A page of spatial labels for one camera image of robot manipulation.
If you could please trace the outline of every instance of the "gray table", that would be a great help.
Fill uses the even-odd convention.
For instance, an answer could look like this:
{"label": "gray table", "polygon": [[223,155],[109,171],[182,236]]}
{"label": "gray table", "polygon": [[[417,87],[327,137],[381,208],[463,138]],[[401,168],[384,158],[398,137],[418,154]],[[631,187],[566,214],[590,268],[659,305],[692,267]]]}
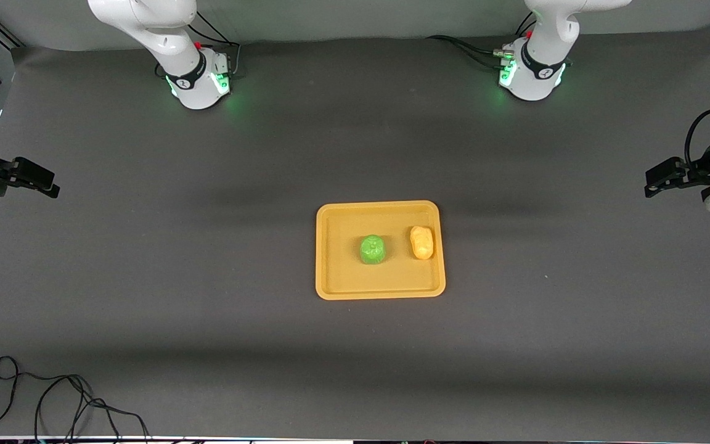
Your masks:
{"label": "gray table", "polygon": [[[710,214],[642,192],[710,108],[710,29],[572,57],[530,104],[444,42],[254,44],[190,112],[146,51],[20,53],[0,156],[62,194],[0,199],[0,355],[155,435],[710,442]],[[442,211],[445,293],[317,297],[319,206],[406,199]]]}

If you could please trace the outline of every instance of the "green vegetable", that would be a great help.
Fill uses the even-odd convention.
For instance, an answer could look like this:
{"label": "green vegetable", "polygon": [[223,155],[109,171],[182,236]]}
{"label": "green vegetable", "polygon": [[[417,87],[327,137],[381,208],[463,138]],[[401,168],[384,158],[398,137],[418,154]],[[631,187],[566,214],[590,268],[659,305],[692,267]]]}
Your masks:
{"label": "green vegetable", "polygon": [[361,261],[364,264],[379,264],[385,258],[385,242],[380,236],[366,236],[361,241]]}

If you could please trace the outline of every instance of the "yellow tray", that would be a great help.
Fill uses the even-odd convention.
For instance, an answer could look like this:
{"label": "yellow tray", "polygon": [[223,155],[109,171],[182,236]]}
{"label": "yellow tray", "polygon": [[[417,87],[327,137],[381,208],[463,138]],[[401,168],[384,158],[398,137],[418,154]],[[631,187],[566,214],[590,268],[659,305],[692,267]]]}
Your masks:
{"label": "yellow tray", "polygon": [[[435,252],[425,261],[412,254],[409,231],[431,228]],[[386,257],[363,264],[361,240],[377,235]],[[316,292],[324,300],[428,298],[446,287],[440,212],[429,200],[324,205],[316,213]]]}

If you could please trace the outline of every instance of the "yellow potato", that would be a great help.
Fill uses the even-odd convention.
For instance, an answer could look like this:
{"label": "yellow potato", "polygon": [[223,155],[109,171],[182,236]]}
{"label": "yellow potato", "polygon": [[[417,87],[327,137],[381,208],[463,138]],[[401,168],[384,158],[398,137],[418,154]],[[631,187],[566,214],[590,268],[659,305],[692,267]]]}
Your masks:
{"label": "yellow potato", "polygon": [[412,253],[416,258],[429,259],[435,252],[435,242],[429,228],[412,227],[409,231],[409,242],[412,244]]}

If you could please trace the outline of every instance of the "yellow object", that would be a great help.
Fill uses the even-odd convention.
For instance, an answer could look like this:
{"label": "yellow object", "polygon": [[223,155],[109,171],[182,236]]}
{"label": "yellow object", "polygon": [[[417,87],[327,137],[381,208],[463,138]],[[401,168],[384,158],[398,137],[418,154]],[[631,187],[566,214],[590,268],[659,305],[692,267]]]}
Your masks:
{"label": "yellow object", "polygon": [[412,227],[409,231],[409,242],[412,244],[412,253],[416,258],[426,260],[435,252],[435,244],[429,228]]}
{"label": "yellow object", "polygon": [[[428,227],[433,255],[418,261],[413,227]],[[385,242],[379,265],[363,264],[364,236]],[[429,200],[324,205],[316,213],[316,292],[324,300],[425,298],[445,290],[440,213]]]}

